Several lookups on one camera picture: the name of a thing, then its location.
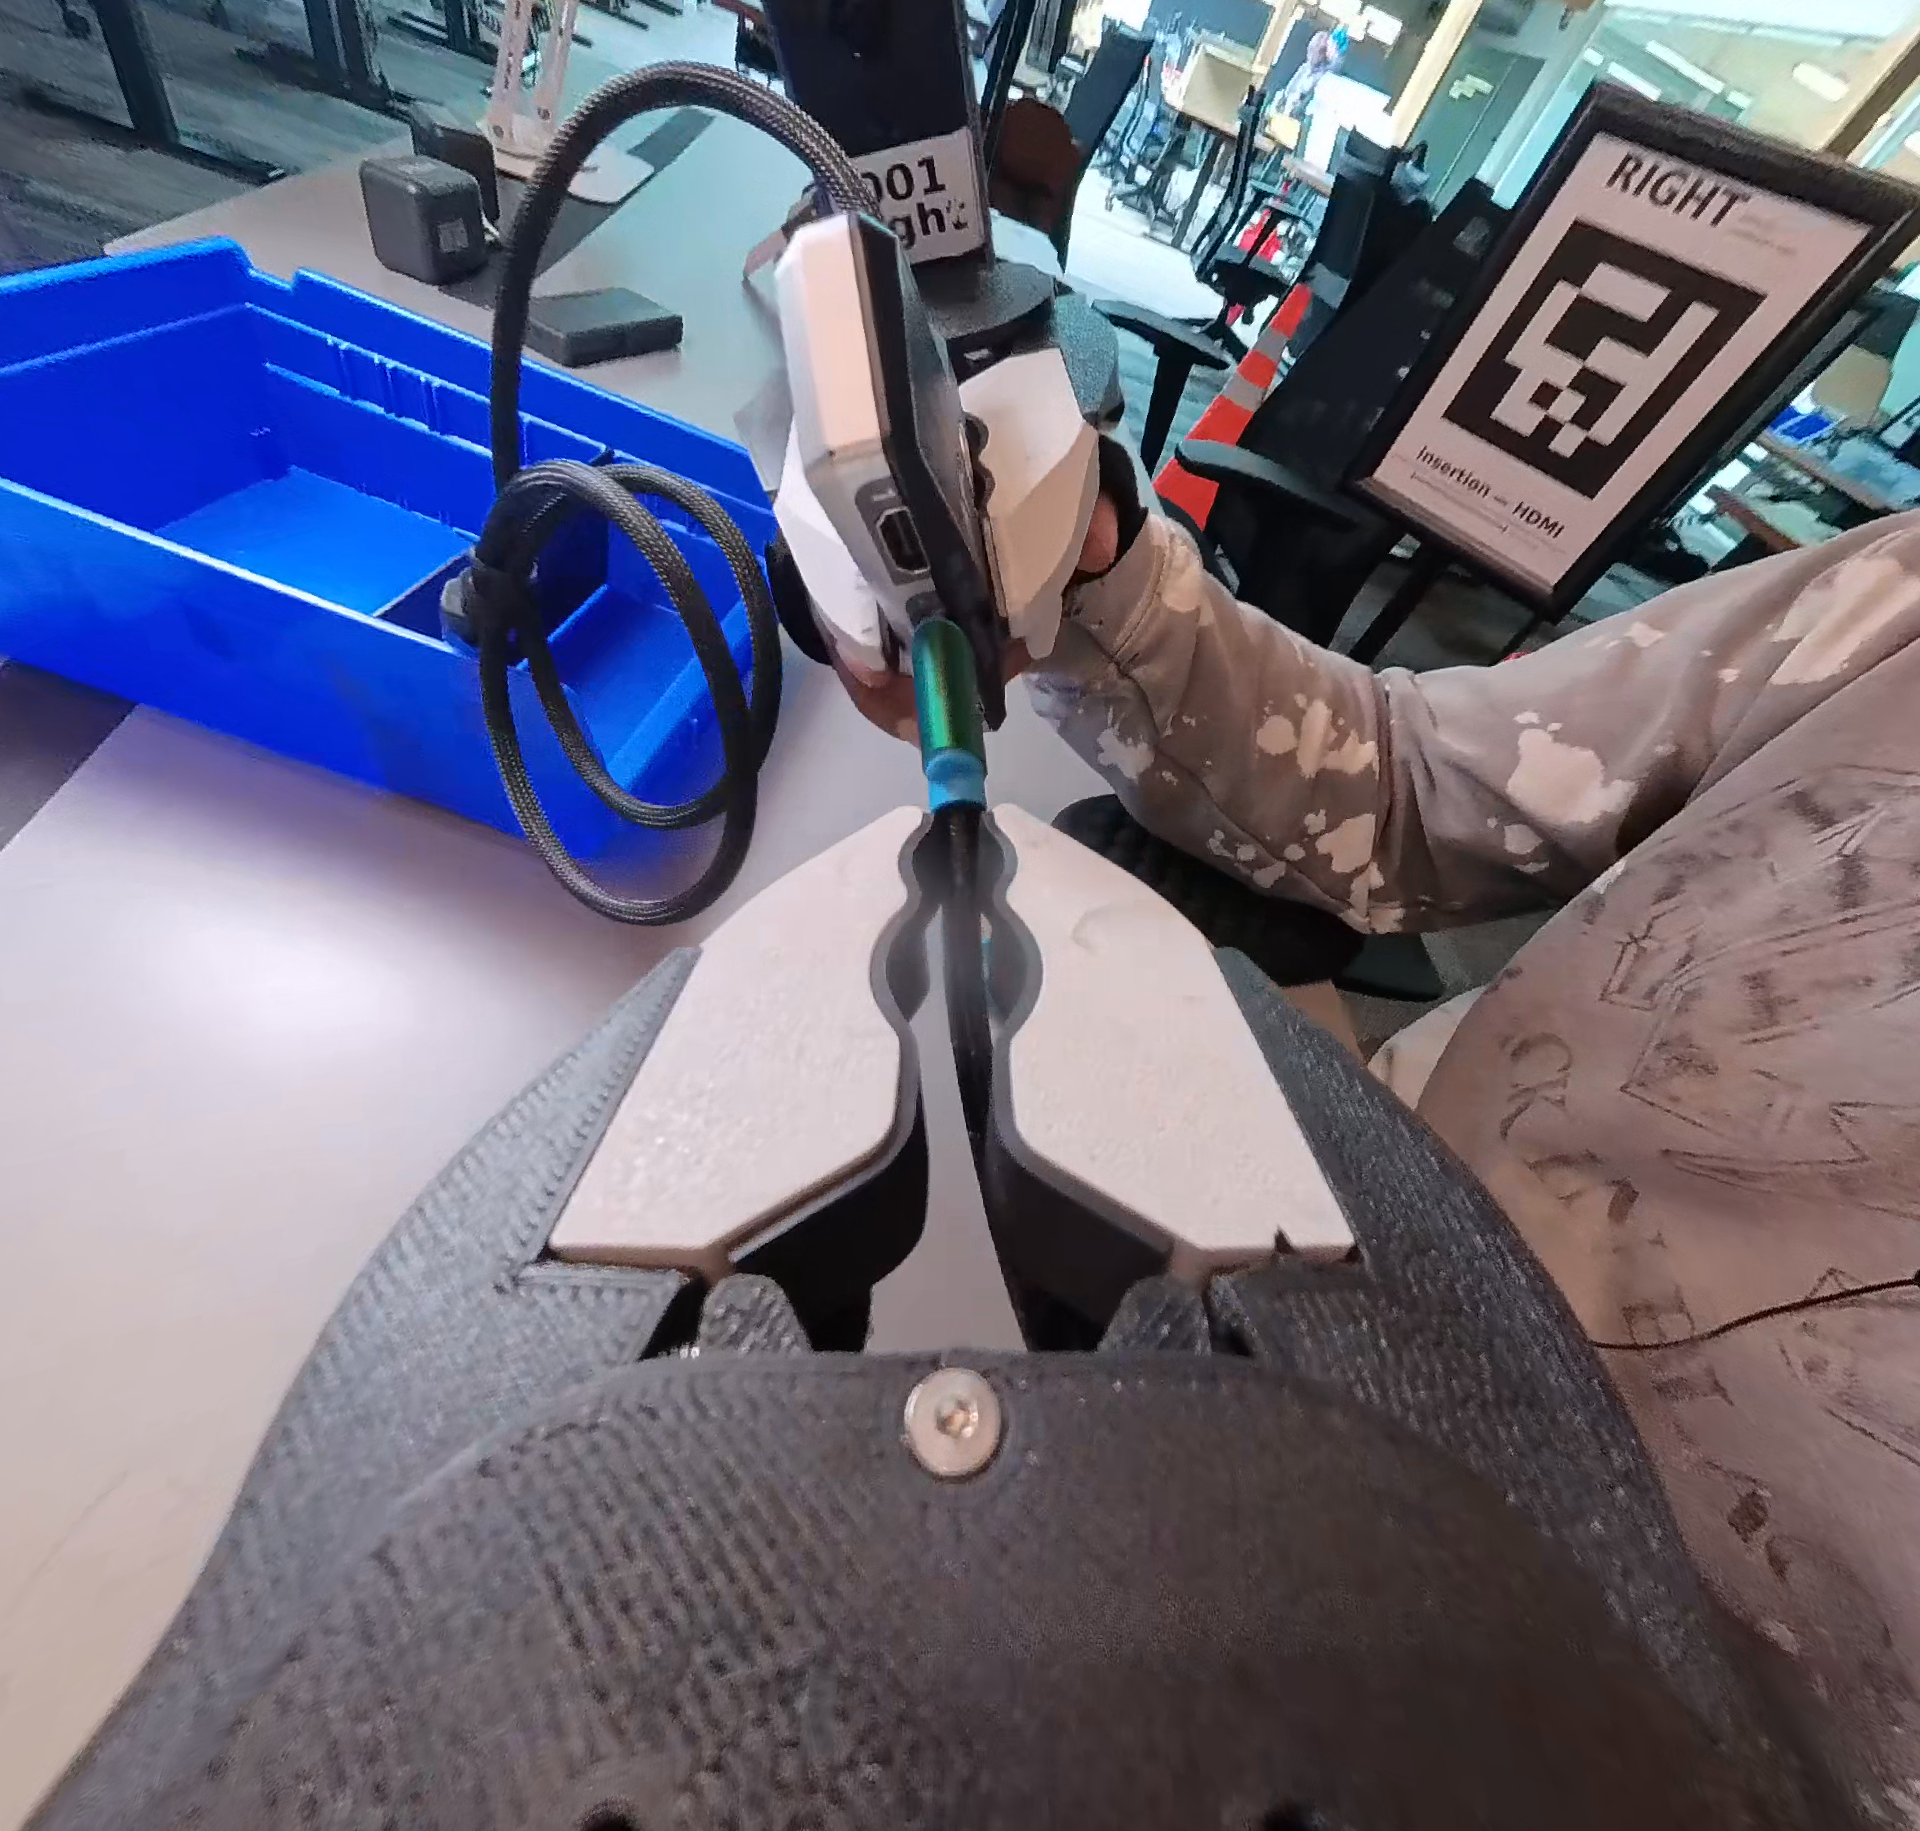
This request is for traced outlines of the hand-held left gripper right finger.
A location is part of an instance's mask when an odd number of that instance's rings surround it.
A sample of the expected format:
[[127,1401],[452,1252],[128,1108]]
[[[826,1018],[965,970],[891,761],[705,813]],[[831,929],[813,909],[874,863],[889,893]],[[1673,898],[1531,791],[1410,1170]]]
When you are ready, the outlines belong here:
[[990,1163],[1020,1276],[1216,1276],[1357,1246],[1198,927],[1016,806],[990,813]]

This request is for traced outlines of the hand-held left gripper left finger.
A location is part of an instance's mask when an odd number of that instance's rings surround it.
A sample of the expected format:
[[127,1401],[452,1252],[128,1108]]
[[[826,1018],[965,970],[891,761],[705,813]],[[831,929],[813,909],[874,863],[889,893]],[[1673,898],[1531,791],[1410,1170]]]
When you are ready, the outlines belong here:
[[899,1152],[919,1107],[928,823],[887,811],[697,949],[546,1238],[556,1260],[723,1276]]

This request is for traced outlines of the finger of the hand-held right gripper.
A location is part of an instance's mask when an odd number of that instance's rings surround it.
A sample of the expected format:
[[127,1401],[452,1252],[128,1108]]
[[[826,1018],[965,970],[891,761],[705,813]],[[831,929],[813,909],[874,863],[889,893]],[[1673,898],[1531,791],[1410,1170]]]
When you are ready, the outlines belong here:
[[778,537],[767,547],[767,586],[785,634],[823,667],[891,667],[899,638],[874,586],[814,496],[794,427],[785,440],[773,518]]
[[983,478],[989,574],[1011,644],[1059,639],[1098,496],[1098,434],[1063,357],[1008,357],[961,386]]

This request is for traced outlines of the white HDMI adapter box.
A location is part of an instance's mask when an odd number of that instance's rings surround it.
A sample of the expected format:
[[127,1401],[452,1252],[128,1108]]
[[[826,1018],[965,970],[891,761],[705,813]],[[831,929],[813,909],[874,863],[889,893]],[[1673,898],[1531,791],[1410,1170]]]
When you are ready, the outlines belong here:
[[805,478],[908,655],[943,619],[973,661],[990,731],[1006,720],[969,419],[899,237],[864,212],[801,227],[775,265],[780,349]]

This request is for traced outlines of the blue plastic bin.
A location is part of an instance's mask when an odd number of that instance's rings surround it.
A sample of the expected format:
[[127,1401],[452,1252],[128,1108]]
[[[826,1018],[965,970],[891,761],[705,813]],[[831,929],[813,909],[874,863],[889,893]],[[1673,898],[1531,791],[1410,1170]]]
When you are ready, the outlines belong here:
[[[493,506],[491,349],[224,238],[5,279],[7,661],[511,836],[444,586]],[[523,458],[700,485],[765,555],[748,453],[530,363]],[[572,522],[541,613],[602,764],[677,804],[723,765],[683,623],[624,537]]]

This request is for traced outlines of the person's right forearm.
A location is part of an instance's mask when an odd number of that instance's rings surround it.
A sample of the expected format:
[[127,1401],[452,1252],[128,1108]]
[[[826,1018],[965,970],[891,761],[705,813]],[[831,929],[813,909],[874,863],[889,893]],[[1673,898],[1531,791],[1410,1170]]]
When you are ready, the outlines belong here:
[[1150,519],[1068,600],[1039,714],[1168,848],[1366,933],[1607,883],[1739,776],[1916,779],[1916,512],[1715,574],[1495,667],[1373,672]]

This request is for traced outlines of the person's right hand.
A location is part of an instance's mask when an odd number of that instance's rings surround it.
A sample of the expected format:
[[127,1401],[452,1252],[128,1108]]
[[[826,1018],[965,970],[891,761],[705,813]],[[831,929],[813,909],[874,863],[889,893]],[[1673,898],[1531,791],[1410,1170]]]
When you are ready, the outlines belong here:
[[[1117,565],[1119,550],[1117,504],[1113,496],[1100,493],[1069,591],[1104,577]],[[918,702],[910,674],[899,667],[865,667],[833,641],[828,645],[831,670],[857,714],[887,738],[918,745]]]

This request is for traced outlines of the orange traffic cone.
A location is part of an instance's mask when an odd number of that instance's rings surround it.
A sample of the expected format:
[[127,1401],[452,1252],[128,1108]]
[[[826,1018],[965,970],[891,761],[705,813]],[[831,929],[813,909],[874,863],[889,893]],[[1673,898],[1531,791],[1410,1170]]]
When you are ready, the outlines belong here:
[[[1183,447],[1239,447],[1243,442],[1254,413],[1258,413],[1284,376],[1284,357],[1309,306],[1311,287],[1297,284],[1264,323],[1258,339],[1225,377],[1224,386],[1213,396],[1213,404],[1187,430],[1187,436],[1180,440]],[[1211,519],[1219,485],[1170,460],[1156,475],[1156,493],[1162,511],[1170,518],[1180,518],[1190,530],[1198,533]]]

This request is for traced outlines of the black office chair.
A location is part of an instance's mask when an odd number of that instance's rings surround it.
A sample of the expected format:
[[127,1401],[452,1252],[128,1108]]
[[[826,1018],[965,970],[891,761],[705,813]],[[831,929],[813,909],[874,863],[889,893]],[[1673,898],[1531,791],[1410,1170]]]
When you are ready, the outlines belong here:
[[1489,256],[1507,208],[1471,179],[1428,198],[1426,149],[1352,138],[1298,284],[1311,306],[1239,447],[1173,460],[1219,496],[1193,533],[1209,570],[1313,644],[1331,644],[1398,537],[1351,485],[1363,449]]

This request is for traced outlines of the wooden white stand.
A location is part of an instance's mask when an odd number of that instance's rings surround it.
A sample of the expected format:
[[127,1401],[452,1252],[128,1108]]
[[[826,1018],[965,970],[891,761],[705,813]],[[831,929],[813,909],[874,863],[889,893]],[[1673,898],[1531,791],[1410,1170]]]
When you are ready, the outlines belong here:
[[495,172],[526,184],[563,125],[563,84],[578,20],[607,0],[506,0],[482,133]]

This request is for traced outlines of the black flat box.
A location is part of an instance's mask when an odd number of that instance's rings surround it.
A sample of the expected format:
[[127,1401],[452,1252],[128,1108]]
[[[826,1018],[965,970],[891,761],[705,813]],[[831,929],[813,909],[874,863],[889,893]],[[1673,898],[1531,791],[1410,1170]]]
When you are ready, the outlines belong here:
[[526,347],[569,372],[671,352],[682,339],[679,313],[629,287],[541,296],[526,323]]

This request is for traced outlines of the black power adapter cube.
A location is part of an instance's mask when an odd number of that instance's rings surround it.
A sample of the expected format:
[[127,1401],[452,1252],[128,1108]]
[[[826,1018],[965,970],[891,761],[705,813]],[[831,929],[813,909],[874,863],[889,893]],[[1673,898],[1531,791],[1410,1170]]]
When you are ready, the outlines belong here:
[[485,190],[438,159],[377,158],[359,168],[362,208],[381,269],[429,284],[464,284],[493,256]]

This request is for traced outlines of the person's torso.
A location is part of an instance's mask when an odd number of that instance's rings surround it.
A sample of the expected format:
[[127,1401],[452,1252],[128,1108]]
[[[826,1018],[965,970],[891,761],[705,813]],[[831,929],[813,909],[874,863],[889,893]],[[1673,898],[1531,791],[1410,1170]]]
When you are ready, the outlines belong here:
[[1600,1350],[1861,1826],[1916,1828],[1916,779],[1689,811],[1373,1058]]

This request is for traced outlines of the framed black white marker sign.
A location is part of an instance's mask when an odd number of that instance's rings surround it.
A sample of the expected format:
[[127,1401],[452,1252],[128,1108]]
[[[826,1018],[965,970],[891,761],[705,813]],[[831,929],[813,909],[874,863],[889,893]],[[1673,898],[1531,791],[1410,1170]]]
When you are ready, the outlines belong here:
[[1596,81],[1351,491],[1565,611],[1816,376],[1916,187]]

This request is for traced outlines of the black desk frame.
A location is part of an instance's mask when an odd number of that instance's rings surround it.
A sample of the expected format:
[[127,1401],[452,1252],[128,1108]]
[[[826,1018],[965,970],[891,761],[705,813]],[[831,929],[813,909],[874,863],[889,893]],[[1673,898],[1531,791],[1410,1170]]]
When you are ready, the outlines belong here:
[[[136,149],[151,149],[178,164],[251,187],[284,176],[274,164],[249,158],[183,128],[166,84],[155,34],[138,0],[49,0],[67,38],[101,44],[119,86],[115,116],[89,110],[79,99],[40,84],[26,84],[23,101],[65,121],[85,125]],[[360,0],[300,0],[307,49],[269,46],[254,60],[281,84],[340,99],[371,116],[395,119],[404,94],[375,66],[375,29]]]

